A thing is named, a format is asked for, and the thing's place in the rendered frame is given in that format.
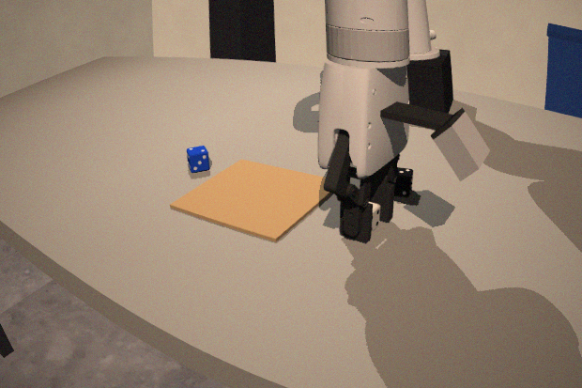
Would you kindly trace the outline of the blue die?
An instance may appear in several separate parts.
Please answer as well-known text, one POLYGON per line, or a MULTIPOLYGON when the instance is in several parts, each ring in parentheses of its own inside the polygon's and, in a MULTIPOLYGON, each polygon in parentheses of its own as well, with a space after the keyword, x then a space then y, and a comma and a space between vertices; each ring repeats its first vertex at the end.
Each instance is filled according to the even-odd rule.
POLYGON ((188 167, 192 173, 209 170, 208 152, 205 146, 187 148, 188 167))

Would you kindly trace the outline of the tan square mat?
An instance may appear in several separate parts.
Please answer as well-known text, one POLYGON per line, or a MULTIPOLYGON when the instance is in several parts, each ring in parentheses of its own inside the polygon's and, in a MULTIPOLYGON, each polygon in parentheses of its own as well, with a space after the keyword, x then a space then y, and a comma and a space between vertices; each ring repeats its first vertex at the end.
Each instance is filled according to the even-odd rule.
POLYGON ((170 208, 276 242, 332 194, 325 179, 239 160, 170 208))

